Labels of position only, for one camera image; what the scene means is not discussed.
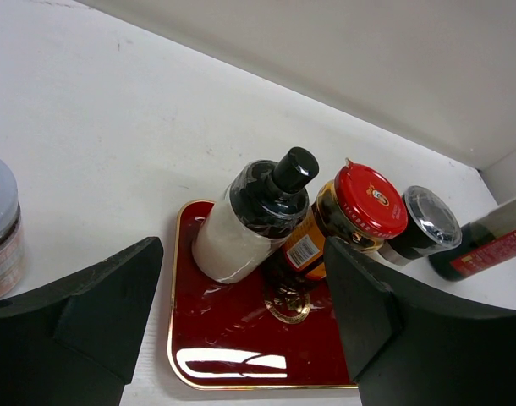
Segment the tall clear bottle black cap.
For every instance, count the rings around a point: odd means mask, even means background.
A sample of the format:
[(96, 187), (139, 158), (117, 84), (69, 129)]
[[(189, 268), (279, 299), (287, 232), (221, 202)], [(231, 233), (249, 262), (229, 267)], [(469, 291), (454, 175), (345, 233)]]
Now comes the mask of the tall clear bottle black cap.
[(457, 282), (516, 257), (516, 198), (461, 228), (461, 244), (430, 255), (434, 271)]

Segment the jar with white pink lid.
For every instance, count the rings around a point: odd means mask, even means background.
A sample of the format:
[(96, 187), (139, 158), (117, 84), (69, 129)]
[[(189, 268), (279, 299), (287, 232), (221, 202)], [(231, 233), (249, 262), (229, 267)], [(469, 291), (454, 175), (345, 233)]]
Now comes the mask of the jar with white pink lid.
[(11, 291), (25, 273), (25, 243), (18, 185), (0, 159), (0, 298)]

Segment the white bottle black cap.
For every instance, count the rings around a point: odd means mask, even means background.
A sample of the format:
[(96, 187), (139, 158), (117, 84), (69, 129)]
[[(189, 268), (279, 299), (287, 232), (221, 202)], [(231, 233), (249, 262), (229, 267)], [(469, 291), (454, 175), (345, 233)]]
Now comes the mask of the white bottle black cap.
[(196, 265), (210, 279), (237, 283), (278, 250), (310, 208), (307, 184), (316, 158), (295, 146), (276, 162), (250, 162), (217, 200), (192, 244)]

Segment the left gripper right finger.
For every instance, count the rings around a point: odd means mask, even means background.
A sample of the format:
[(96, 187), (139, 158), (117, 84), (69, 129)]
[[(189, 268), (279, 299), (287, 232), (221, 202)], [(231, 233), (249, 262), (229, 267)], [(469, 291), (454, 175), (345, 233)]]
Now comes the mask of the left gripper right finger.
[(516, 405), (516, 310), (433, 288), (337, 237), (324, 261), (364, 405)]

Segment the jar with dark grey lid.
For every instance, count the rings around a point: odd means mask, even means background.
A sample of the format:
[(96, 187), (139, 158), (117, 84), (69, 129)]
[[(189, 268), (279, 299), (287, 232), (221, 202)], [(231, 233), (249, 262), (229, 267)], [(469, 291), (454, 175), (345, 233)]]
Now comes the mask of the jar with dark grey lid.
[(408, 213), (407, 227), (384, 242), (377, 253), (395, 266), (457, 248), (462, 230), (449, 206), (431, 190), (409, 186), (402, 195)]

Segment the red lid sauce jar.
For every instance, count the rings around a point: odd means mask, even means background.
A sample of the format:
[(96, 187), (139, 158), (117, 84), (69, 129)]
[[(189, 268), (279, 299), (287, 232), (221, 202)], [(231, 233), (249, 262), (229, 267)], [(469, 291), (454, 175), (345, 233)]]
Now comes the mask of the red lid sauce jar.
[(280, 293), (307, 293), (326, 278), (327, 238), (375, 252), (407, 225), (408, 212), (396, 188), (375, 169), (347, 160), (322, 186), (304, 221), (264, 261), (262, 274)]

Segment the red lacquer tray gold emblem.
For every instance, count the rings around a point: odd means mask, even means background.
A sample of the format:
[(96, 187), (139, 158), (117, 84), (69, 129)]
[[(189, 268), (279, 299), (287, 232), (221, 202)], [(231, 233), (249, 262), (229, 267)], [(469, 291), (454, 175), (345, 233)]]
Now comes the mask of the red lacquer tray gold emblem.
[(199, 390), (356, 388), (326, 284), (290, 302), (260, 271), (225, 285), (197, 267), (191, 245), (212, 206), (190, 201), (176, 221), (167, 356), (178, 378)]

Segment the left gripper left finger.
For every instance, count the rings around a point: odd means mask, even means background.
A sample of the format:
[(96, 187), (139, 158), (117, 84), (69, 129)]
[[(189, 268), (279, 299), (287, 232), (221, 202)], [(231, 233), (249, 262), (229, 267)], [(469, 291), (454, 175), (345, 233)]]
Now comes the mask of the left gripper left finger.
[(133, 378), (162, 268), (148, 237), (0, 300), (0, 405), (118, 405)]

